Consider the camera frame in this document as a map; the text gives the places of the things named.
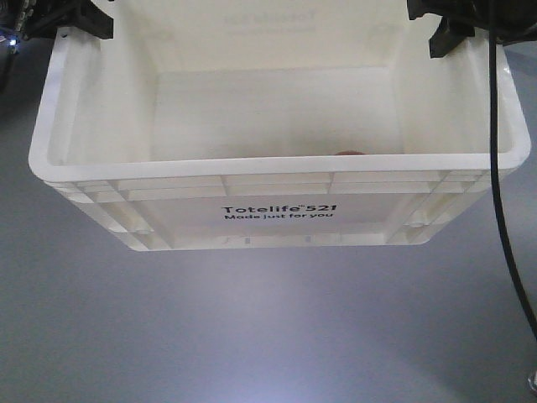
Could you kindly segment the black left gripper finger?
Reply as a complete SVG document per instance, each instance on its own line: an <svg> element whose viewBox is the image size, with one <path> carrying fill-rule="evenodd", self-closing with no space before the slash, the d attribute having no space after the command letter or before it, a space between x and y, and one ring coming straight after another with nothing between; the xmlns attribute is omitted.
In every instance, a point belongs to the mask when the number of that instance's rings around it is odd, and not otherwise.
<svg viewBox="0 0 537 403"><path fill-rule="evenodd" d="M92 1L80 1L77 6L77 28L98 39L112 39L114 20Z"/></svg>

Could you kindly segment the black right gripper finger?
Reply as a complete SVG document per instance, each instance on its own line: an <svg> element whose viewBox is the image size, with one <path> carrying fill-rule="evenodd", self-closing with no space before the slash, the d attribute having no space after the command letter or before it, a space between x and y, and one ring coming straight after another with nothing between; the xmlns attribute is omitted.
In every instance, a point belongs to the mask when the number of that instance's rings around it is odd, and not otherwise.
<svg viewBox="0 0 537 403"><path fill-rule="evenodd" d="M466 38L474 36L474 27L452 18L442 17L436 31L429 38L431 59L440 59L452 52Z"/></svg>

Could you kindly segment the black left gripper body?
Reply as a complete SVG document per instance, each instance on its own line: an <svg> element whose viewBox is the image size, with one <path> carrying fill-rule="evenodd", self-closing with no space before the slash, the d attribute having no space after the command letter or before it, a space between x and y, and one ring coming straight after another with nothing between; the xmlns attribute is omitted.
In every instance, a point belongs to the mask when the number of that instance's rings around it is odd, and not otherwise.
<svg viewBox="0 0 537 403"><path fill-rule="evenodd" d="M1 43L15 46L33 38L49 38L72 24L82 1L1 1Z"/></svg>

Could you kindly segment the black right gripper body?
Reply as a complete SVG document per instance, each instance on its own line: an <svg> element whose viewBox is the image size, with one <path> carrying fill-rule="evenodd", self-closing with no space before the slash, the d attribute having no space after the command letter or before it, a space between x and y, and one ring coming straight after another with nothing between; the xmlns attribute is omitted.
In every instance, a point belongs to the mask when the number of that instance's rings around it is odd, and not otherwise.
<svg viewBox="0 0 537 403"><path fill-rule="evenodd" d="M535 0L415 0L407 2L411 20L434 14L441 18L436 36L472 37L476 29L495 25L497 42L517 44L536 40Z"/></svg>

